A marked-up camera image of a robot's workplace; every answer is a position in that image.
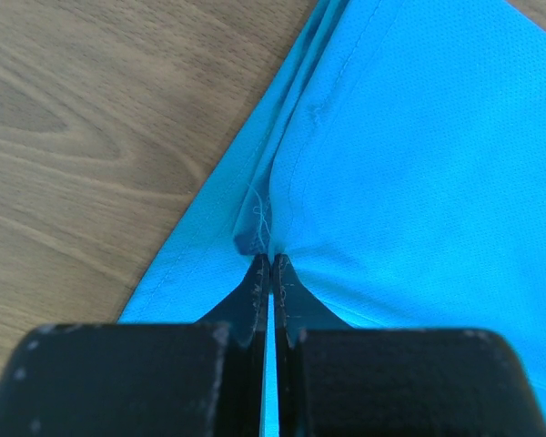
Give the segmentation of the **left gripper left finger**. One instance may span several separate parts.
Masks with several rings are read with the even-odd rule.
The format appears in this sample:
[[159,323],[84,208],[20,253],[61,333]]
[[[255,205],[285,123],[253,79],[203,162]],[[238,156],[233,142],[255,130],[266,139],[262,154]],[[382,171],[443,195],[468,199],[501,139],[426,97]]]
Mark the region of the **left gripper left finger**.
[[0,377],[0,436],[259,436],[270,264],[188,324],[46,324]]

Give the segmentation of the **teal t shirt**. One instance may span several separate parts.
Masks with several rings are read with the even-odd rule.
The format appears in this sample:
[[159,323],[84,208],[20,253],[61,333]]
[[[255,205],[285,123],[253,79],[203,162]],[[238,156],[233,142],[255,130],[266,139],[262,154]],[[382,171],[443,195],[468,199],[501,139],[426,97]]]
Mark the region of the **teal t shirt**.
[[320,1],[123,322],[191,322],[265,253],[364,328],[477,327],[546,417],[546,33],[504,1]]

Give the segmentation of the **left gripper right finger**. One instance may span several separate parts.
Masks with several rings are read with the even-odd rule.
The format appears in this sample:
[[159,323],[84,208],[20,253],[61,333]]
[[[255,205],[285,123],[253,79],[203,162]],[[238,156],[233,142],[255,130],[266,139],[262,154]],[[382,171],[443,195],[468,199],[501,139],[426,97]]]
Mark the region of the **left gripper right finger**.
[[546,436],[511,346],[489,330],[355,329],[272,267],[283,436]]

